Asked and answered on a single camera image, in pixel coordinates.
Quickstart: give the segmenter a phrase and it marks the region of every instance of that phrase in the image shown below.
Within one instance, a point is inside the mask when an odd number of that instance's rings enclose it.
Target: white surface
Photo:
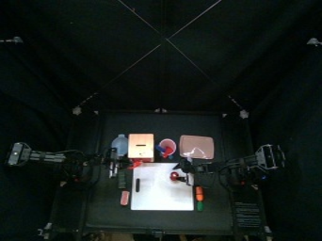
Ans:
[[[169,180],[172,171],[184,177],[180,169],[172,170],[174,166],[176,163],[142,163],[133,169],[130,210],[193,210],[192,186]]]

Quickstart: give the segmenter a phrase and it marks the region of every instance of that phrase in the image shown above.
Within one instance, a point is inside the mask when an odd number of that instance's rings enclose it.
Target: black mat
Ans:
[[[157,114],[121,114],[106,113],[100,117],[100,141],[98,148],[102,150],[110,146],[117,134],[152,133],[154,142],[162,138],[172,138],[178,143],[180,135],[206,136],[214,142],[214,162],[224,161],[224,149],[233,150],[232,146],[222,146],[221,117],[213,115],[157,115]],[[247,142],[240,136],[236,150],[244,148]],[[130,211],[130,205],[118,205],[120,190],[117,180],[108,178],[108,169],[100,175],[100,181],[92,190],[88,212],[86,227],[108,230],[162,230],[168,233],[229,233],[230,213],[228,195],[213,180],[213,186],[204,190],[204,210],[194,211]],[[126,171],[126,189],[130,190],[132,171]]]

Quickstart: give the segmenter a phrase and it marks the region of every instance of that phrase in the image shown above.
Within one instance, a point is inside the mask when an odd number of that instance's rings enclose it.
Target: small box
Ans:
[[[128,135],[128,158],[133,161],[153,162],[154,139],[153,134]]]

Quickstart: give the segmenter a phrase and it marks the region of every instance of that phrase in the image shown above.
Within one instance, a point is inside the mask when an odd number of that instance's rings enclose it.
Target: black fabric wall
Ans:
[[[38,151],[63,150],[70,114],[26,49],[0,45],[0,73],[1,161],[17,141],[26,142]],[[50,168],[0,166],[0,240],[37,240],[35,229],[47,222],[53,192]]]
[[[292,66],[251,115],[255,145],[280,144],[287,163],[264,186],[276,240],[320,240],[322,49]]]
[[[170,36],[214,1],[125,1]],[[14,141],[65,148],[71,108],[160,43],[118,1],[1,1],[0,158]],[[82,110],[249,110],[253,146],[280,144],[287,167],[264,186],[277,240],[320,240],[320,1],[221,1],[169,43],[84,105]],[[164,66],[160,56],[164,55]],[[35,240],[53,200],[50,169],[0,167],[0,240]]]

